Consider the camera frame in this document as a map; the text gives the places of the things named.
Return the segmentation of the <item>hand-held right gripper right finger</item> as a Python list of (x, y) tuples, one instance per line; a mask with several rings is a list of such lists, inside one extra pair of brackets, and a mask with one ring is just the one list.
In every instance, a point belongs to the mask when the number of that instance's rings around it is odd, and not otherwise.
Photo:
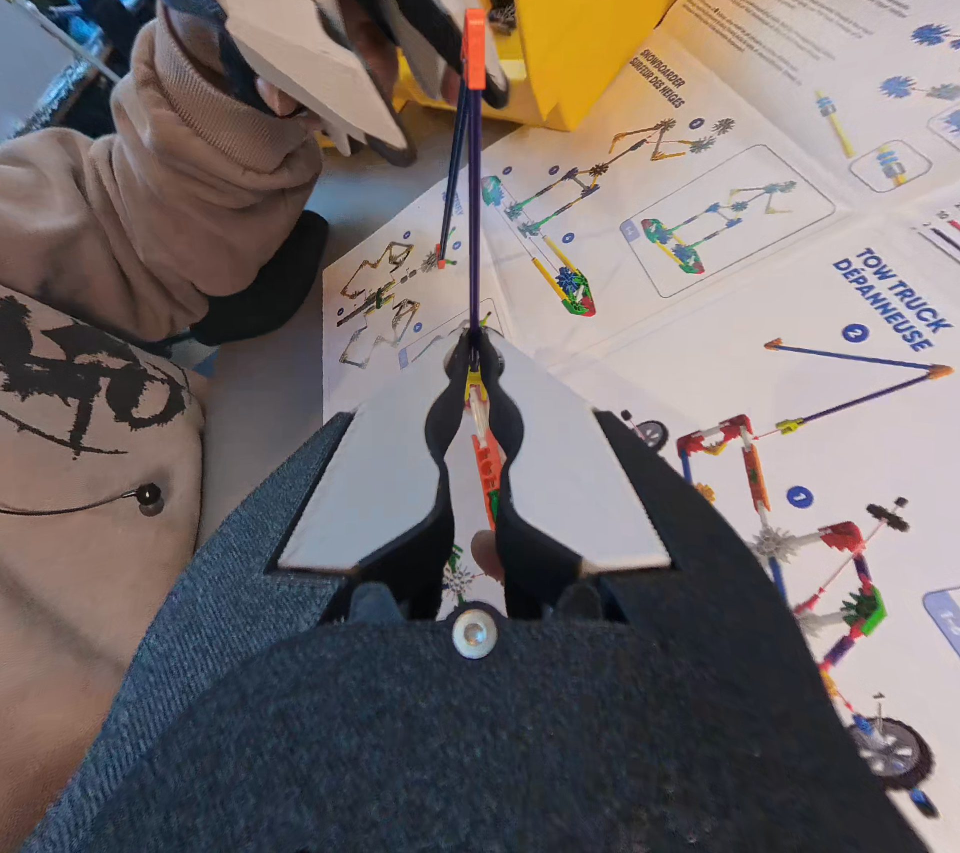
[(600, 412), (495, 331), (477, 339), (488, 425), (504, 454), (495, 520), (508, 611), (556, 606), (598, 576), (666, 570), (671, 558)]

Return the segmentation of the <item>person's left hand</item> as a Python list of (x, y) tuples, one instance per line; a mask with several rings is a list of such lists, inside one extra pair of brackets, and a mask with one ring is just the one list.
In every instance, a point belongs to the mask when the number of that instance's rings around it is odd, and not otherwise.
[[(338, 0), (345, 35), (365, 61), (380, 93), (395, 100), (400, 74), (399, 51), (358, 0)], [(307, 128), (328, 135), (328, 124), (294, 97), (263, 77), (255, 80), (260, 99), (270, 112), (282, 118), (299, 117)]]

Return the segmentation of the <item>small orange connector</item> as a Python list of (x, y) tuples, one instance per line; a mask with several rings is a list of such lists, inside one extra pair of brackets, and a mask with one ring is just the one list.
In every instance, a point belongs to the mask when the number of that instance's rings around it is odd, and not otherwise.
[(487, 88), (487, 17), (484, 9), (468, 7), (462, 22), (461, 79), (470, 93), (482, 94)]

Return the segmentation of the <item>purple plastic rod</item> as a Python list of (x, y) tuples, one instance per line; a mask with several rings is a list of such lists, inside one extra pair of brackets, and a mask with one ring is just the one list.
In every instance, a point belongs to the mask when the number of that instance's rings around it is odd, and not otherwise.
[(481, 316), (481, 218), (482, 218), (482, 92), (465, 88), (467, 139), (467, 215), (469, 228), (468, 342), (472, 352), (479, 346)]

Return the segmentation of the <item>white building instruction sheet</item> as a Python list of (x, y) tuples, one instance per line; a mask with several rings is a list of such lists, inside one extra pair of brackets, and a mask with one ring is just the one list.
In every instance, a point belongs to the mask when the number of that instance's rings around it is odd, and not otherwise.
[(958, 851), (958, 0), (676, 0), (483, 167), (491, 324), (666, 435)]

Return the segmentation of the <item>blue plastic rod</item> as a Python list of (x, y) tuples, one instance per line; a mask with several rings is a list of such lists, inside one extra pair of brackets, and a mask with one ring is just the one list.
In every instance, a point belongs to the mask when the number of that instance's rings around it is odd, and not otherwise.
[(470, 119), (470, 114), (471, 91), (469, 90), (466, 81), (462, 80), (460, 83), (455, 109), (446, 187), (443, 193), (440, 236), (437, 245), (437, 266), (440, 270), (446, 267), (447, 250), (454, 213), (455, 198), (457, 194), (460, 170), (462, 167), (463, 151), (467, 138), (467, 126)]

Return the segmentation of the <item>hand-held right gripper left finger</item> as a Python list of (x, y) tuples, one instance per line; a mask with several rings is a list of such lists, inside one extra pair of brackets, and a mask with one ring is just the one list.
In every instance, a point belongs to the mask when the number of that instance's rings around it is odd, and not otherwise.
[(450, 445), (461, 428), (470, 334), (428, 347), (345, 418), (303, 501), (278, 570), (384, 583), (400, 603), (438, 607), (454, 546)]

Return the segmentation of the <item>colourful rod connector frame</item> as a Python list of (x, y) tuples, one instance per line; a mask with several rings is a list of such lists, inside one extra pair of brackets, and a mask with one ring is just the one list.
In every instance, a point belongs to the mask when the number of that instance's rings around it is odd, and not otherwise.
[(454, 517), (454, 542), (443, 568), (438, 619), (468, 603), (484, 603), (506, 613), (503, 585), (476, 557), (493, 544), (505, 455), (490, 427), (489, 402), (463, 403), (460, 427), (445, 455)]

